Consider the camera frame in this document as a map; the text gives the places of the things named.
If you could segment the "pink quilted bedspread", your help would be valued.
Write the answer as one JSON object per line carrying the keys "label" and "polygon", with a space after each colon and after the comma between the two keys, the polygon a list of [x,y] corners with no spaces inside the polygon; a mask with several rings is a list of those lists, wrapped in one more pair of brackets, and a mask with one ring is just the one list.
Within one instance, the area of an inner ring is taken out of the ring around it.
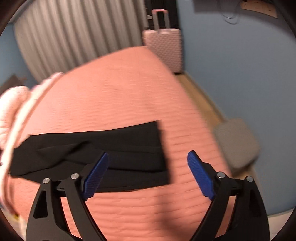
{"label": "pink quilted bedspread", "polygon": [[114,52],[58,77],[23,114],[17,145],[29,135],[159,121],[171,183],[90,198],[87,206],[108,240],[189,240],[210,200],[187,165],[188,152],[194,150],[215,170],[228,172],[202,115],[177,78],[146,47]]}

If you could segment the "grey pleated curtain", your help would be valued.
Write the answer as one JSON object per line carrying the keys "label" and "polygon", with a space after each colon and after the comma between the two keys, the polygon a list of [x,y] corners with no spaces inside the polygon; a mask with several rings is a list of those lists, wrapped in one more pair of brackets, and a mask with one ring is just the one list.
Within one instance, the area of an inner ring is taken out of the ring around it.
{"label": "grey pleated curtain", "polygon": [[14,25],[37,82],[109,53],[142,45],[144,1],[29,1]]}

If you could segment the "grey cushion stool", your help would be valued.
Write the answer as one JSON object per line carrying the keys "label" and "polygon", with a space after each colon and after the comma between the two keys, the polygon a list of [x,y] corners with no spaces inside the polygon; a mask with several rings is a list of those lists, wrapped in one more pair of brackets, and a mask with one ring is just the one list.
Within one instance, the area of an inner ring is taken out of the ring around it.
{"label": "grey cushion stool", "polygon": [[240,172],[259,156],[260,144],[243,119],[229,119],[213,133],[232,172]]}

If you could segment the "white pink folded blanket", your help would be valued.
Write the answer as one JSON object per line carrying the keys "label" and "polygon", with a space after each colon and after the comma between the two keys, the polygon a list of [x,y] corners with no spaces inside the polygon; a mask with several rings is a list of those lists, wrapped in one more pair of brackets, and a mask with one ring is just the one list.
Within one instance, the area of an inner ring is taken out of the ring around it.
{"label": "white pink folded blanket", "polygon": [[12,127],[10,129],[10,133],[8,135],[6,146],[3,150],[1,150],[1,207],[13,216],[19,215],[8,198],[8,178],[14,148],[19,145],[19,141],[26,121],[28,120],[34,108],[44,97],[46,92],[49,91],[50,88],[63,75],[64,74],[61,72],[56,72],[52,74],[49,78],[41,81],[40,84],[37,84],[32,89],[29,89],[31,92],[30,96],[18,109]]}

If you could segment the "black pants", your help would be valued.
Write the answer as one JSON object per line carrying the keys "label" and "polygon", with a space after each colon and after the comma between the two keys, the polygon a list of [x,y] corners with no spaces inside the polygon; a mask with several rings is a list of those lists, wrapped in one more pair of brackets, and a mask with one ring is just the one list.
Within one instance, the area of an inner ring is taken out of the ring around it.
{"label": "black pants", "polygon": [[156,121],[106,131],[31,135],[14,149],[10,175],[41,183],[79,173],[104,153],[109,165],[97,192],[123,192],[170,183]]}

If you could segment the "pink hard-shell suitcase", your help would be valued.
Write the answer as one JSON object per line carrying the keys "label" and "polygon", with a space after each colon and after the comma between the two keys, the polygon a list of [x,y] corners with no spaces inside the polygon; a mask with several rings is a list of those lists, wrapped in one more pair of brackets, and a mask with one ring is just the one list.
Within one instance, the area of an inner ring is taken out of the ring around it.
{"label": "pink hard-shell suitcase", "polygon": [[[163,13],[165,27],[159,27],[158,13]],[[183,49],[181,30],[171,28],[169,12],[166,9],[153,9],[153,30],[144,30],[142,39],[147,46],[172,73],[183,71]]]}

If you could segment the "pink knitted pillow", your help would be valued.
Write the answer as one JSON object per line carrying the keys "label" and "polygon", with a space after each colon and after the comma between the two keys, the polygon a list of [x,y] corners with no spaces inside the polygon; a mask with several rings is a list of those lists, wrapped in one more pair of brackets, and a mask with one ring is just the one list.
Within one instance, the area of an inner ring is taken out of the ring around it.
{"label": "pink knitted pillow", "polygon": [[1,95],[1,150],[6,146],[18,109],[29,98],[30,93],[29,88],[26,86],[15,86]]}

